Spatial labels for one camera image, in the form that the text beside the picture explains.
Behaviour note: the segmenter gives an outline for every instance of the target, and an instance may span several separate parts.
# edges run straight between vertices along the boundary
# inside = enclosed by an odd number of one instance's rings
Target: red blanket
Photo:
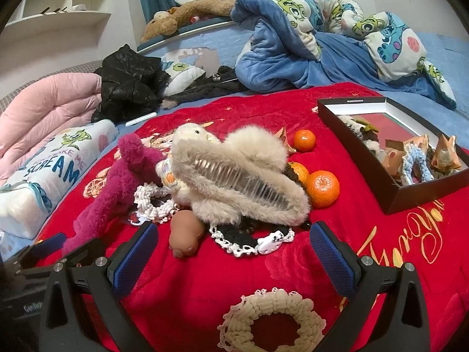
[[[297,129],[312,130],[317,137],[316,148],[311,153],[297,153],[291,159],[303,163],[310,171],[333,172],[340,181],[341,194],[331,207],[312,211],[311,220],[325,221],[358,255],[371,255],[383,265],[400,265],[402,261],[416,265],[428,307],[432,351],[439,351],[458,326],[467,303],[460,293],[469,287],[466,279],[469,232],[465,219],[469,189],[422,207],[384,215],[340,141],[311,111],[318,98],[344,96],[366,97],[376,93],[342,83],[269,96],[228,97],[202,108],[183,109],[152,119],[137,134],[163,135],[188,121],[214,122],[207,129],[221,138],[245,124],[257,124],[272,131],[285,125],[290,142]],[[84,198],[84,187],[112,164],[113,154],[114,151],[102,158],[68,195],[41,238],[59,231],[73,235],[72,221],[93,200]],[[135,230],[119,219],[110,222],[104,239],[109,245],[106,254],[110,255]],[[176,260],[168,250],[168,237],[169,225],[160,225],[158,247],[134,291],[123,300],[133,321],[159,352],[219,351],[217,326],[223,322],[223,314],[240,301],[241,295],[251,295],[257,289],[278,287],[311,298],[315,310],[327,321],[325,332],[343,308],[342,298],[335,293],[311,249],[307,232],[299,232],[292,243],[283,244],[270,255],[243,258],[228,255],[207,236],[196,256]],[[50,256],[45,263],[53,263],[58,256],[57,253]],[[381,303],[382,298],[378,298],[357,347],[366,342]],[[271,322],[263,332],[264,337],[255,335],[259,345],[266,346],[269,340],[271,344],[285,342],[281,338],[291,331],[291,324],[275,324],[282,326],[278,329]],[[99,332],[103,343],[114,348],[102,327]]]

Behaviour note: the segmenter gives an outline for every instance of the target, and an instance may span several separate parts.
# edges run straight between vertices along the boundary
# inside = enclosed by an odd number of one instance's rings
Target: metal screw
[[[404,268],[407,270],[407,271],[414,271],[415,270],[415,266],[410,263],[410,262],[406,262],[404,263]]]
[[[365,255],[364,257],[362,257],[362,263],[365,266],[371,266],[373,264],[373,258],[369,257],[368,255]]]
[[[56,263],[56,264],[54,265],[54,271],[55,271],[56,273],[58,273],[58,272],[59,272],[60,270],[62,270],[62,269],[63,269],[63,263],[62,263],[62,262]]]
[[[96,263],[96,266],[104,266],[106,263],[107,263],[107,258],[106,257],[99,257],[96,261],[94,261],[94,263]]]

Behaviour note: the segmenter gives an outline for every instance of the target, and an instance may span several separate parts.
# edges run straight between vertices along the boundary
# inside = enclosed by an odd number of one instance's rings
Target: black jacket
[[[102,79],[102,103],[92,122],[110,119],[116,124],[157,111],[163,100],[160,90],[169,79],[161,58],[141,56],[129,45],[104,58],[95,73]]]

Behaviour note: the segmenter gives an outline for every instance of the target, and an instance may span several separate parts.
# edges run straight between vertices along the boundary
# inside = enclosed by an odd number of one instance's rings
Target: magenta plush toy
[[[161,184],[155,166],[164,159],[160,151],[145,147],[136,134],[118,141],[121,158],[107,173],[106,185],[73,223],[75,236],[65,241],[62,255],[68,254],[95,237],[101,236],[107,222],[116,215],[126,214],[134,203],[134,193],[145,182]]]

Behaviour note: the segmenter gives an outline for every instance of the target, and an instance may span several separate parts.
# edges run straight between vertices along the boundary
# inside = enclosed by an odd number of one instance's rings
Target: brown squishy toy
[[[205,234],[205,225],[192,210],[178,211],[171,219],[169,246],[175,258],[193,255],[199,247],[199,239]]]

